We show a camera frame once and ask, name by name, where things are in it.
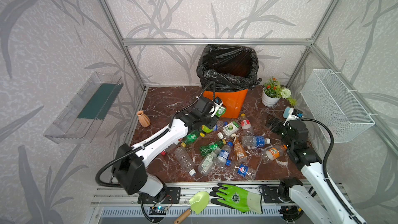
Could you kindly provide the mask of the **bright green label bottle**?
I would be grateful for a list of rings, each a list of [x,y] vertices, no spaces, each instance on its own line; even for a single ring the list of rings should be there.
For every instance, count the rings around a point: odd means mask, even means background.
[[[220,120],[220,117],[226,112],[226,107],[225,106],[221,106],[215,113],[215,115],[210,119],[210,123],[208,124],[204,124],[201,127],[201,131],[205,134],[213,132],[213,128],[215,126],[215,124],[218,121],[223,121]]]

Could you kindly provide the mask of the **small orange label bottle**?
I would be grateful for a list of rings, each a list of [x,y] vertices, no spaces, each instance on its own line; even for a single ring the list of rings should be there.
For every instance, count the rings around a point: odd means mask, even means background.
[[[286,145],[276,145],[266,149],[261,153],[261,158],[263,163],[269,163],[278,159],[280,156],[284,154],[286,149],[287,149]]]

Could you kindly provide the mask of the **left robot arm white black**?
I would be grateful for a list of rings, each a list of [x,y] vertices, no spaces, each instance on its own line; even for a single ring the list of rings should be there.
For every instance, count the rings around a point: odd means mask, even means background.
[[[146,168],[161,152],[176,144],[192,131],[203,125],[212,128],[219,117],[217,111],[223,106],[222,99],[214,100],[200,96],[192,107],[178,111],[166,127],[153,136],[133,145],[123,144],[117,150],[111,172],[120,187],[128,195],[146,193],[158,197],[165,191],[165,185],[155,176],[147,173]]]

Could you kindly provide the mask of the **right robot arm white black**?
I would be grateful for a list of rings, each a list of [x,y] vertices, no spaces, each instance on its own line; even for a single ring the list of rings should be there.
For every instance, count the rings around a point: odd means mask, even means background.
[[[322,126],[330,137],[329,148],[323,158],[320,158],[315,150],[307,145],[306,122]],[[272,118],[266,125],[274,134],[280,136],[282,143],[287,147],[290,160],[305,176],[321,201],[317,202],[296,178],[282,180],[278,193],[282,200],[294,202],[314,224],[364,224],[366,222],[339,191],[327,172],[327,161],[334,146],[334,136],[325,124],[309,118],[286,122]]]

